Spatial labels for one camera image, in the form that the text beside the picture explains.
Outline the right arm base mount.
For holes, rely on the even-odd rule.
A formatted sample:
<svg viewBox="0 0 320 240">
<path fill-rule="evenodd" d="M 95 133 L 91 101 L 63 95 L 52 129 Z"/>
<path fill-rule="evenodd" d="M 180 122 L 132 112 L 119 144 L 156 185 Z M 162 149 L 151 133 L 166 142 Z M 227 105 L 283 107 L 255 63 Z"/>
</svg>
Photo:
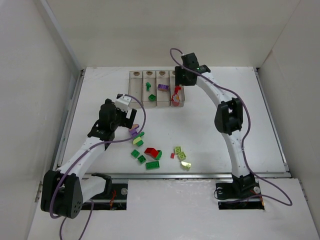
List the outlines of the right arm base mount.
<svg viewBox="0 0 320 240">
<path fill-rule="evenodd" d="M 215 184 L 214 197 L 218 200 L 219 210 L 264 210 L 264 202 L 260 196 L 261 189 L 258 182 L 253 186 L 237 192 L 230 182 Z"/>
</svg>

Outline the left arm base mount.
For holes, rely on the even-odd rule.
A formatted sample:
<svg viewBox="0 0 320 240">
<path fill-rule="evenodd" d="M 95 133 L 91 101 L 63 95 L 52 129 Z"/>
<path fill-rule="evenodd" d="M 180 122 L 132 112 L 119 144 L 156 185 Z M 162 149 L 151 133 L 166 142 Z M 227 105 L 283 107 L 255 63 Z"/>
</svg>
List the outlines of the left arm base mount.
<svg viewBox="0 0 320 240">
<path fill-rule="evenodd" d="M 128 182 L 112 184 L 110 193 L 100 193 L 91 199 L 95 211 L 124 211 L 127 209 Z"/>
</svg>

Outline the purple lego brick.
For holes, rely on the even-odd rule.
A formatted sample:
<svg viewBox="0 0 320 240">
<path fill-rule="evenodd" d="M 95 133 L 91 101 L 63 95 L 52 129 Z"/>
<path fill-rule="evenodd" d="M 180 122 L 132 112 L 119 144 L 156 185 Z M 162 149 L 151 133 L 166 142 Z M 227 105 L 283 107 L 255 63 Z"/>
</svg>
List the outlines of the purple lego brick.
<svg viewBox="0 0 320 240">
<path fill-rule="evenodd" d="M 158 84 L 157 90 L 167 92 L 169 90 L 169 86 L 166 84 Z"/>
</svg>

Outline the lime square lego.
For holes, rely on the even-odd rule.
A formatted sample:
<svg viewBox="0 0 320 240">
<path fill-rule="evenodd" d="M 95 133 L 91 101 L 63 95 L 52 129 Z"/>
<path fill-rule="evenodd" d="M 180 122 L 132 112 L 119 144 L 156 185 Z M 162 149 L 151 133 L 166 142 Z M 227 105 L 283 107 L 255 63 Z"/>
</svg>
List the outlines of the lime square lego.
<svg viewBox="0 0 320 240">
<path fill-rule="evenodd" d="M 177 156 L 180 161 L 184 161 L 187 158 L 187 156 L 184 152 L 178 153 Z"/>
<path fill-rule="evenodd" d="M 179 153 L 181 153 L 182 152 L 182 149 L 181 149 L 181 147 L 180 146 L 175 146 L 174 147 L 174 153 L 177 155 L 177 154 L 179 154 Z"/>
</svg>

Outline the green cone lego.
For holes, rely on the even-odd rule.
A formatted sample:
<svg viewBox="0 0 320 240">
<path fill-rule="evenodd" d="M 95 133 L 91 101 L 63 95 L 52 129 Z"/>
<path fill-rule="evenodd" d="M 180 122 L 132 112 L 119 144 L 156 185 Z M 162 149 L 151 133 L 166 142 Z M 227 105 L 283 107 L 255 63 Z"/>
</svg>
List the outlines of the green cone lego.
<svg viewBox="0 0 320 240">
<path fill-rule="evenodd" d="M 150 84 L 149 82 L 147 82 L 147 83 L 145 84 L 145 86 L 146 86 L 146 91 L 149 92 L 149 91 L 150 91 L 150 88 L 151 88 L 151 84 Z"/>
</svg>

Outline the green small square lego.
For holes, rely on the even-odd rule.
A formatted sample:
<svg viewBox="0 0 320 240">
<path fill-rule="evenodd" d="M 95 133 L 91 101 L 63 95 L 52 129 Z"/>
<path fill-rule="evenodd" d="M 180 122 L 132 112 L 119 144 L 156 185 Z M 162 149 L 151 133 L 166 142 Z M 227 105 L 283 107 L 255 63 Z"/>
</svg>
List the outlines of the green small square lego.
<svg viewBox="0 0 320 240">
<path fill-rule="evenodd" d="M 155 96 L 154 94 L 150 94 L 150 95 L 148 96 L 148 100 L 149 100 L 150 102 L 154 102 L 154 101 L 156 101 L 156 96 Z"/>
</svg>

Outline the green long lego brick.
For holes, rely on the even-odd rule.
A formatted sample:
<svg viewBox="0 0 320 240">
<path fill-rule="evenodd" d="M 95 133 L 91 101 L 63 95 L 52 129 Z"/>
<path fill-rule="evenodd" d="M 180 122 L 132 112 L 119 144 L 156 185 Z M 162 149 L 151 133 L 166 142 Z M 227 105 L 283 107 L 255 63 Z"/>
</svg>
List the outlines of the green long lego brick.
<svg viewBox="0 0 320 240">
<path fill-rule="evenodd" d="M 160 168 L 160 163 L 159 163 L 159 161 L 147 162 L 145 164 L 145 168 L 146 168 L 146 170 L 159 169 Z"/>
</svg>

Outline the small red lego brick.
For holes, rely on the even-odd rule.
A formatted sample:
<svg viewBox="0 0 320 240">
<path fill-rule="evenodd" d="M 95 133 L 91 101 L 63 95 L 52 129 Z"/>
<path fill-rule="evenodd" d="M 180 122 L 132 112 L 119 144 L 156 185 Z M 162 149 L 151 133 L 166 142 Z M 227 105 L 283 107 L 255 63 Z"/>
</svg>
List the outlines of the small red lego brick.
<svg viewBox="0 0 320 240">
<path fill-rule="evenodd" d="M 180 90 L 181 90 L 181 87 L 180 87 L 180 86 L 176 86 L 175 89 L 174 89 L 175 92 L 178 92 L 178 91 L 180 91 Z"/>
</svg>

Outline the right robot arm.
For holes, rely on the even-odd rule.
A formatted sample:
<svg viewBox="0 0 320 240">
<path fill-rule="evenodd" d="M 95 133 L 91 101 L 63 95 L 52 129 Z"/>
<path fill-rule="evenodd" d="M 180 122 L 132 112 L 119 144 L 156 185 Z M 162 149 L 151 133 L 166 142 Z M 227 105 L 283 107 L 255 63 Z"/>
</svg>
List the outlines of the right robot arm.
<svg viewBox="0 0 320 240">
<path fill-rule="evenodd" d="M 177 86 L 198 86 L 216 106 L 214 125 L 225 140 L 230 161 L 232 188 L 239 196 L 254 187 L 256 180 L 244 156 L 241 134 L 244 114 L 243 101 L 237 93 L 220 86 L 206 65 L 199 65 L 195 53 L 183 54 L 182 64 L 175 67 Z"/>
</svg>

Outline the green square lego brick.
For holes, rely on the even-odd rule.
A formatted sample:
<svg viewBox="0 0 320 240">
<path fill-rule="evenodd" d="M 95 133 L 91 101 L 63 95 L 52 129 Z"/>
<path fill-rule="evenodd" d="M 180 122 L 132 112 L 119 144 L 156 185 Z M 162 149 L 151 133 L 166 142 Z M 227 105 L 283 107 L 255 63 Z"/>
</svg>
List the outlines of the green square lego brick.
<svg viewBox="0 0 320 240">
<path fill-rule="evenodd" d="M 140 152 L 137 151 L 136 149 L 134 149 L 132 152 L 131 152 L 131 156 L 134 157 L 135 159 L 138 158 L 140 155 Z"/>
</svg>

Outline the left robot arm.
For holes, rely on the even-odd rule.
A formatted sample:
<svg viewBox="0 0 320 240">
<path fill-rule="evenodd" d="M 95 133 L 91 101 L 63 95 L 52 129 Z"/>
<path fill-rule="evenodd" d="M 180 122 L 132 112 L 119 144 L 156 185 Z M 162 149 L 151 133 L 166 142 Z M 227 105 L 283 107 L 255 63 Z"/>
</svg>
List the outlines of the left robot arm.
<svg viewBox="0 0 320 240">
<path fill-rule="evenodd" d="M 92 197 L 111 194 L 111 176 L 95 172 L 88 180 L 83 177 L 111 144 L 119 143 L 115 139 L 117 128 L 132 128 L 137 114 L 136 109 L 129 108 L 132 100 L 128 94 L 119 94 L 115 101 L 106 99 L 81 148 L 57 170 L 45 173 L 40 208 L 51 218 L 74 219 Z"/>
</svg>

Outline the red large lego brick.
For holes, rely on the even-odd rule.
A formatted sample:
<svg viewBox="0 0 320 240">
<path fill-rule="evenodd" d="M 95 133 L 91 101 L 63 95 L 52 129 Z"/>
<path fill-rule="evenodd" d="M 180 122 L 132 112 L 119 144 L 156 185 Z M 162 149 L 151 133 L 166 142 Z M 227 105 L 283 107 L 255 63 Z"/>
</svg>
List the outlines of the red large lego brick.
<svg viewBox="0 0 320 240">
<path fill-rule="evenodd" d="M 152 158 L 156 158 L 159 154 L 159 151 L 156 150 L 155 148 L 153 147 L 147 147 L 144 151 L 144 153 Z"/>
</svg>

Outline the red arch lego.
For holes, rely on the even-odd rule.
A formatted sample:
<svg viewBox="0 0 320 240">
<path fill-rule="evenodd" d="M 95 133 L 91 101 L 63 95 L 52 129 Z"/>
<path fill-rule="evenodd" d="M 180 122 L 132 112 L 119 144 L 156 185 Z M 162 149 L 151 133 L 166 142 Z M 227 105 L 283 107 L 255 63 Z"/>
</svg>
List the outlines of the red arch lego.
<svg viewBox="0 0 320 240">
<path fill-rule="evenodd" d="M 180 105 L 180 97 L 177 93 L 174 93 L 172 96 L 171 96 L 171 105 L 173 107 L 178 107 Z"/>
</svg>

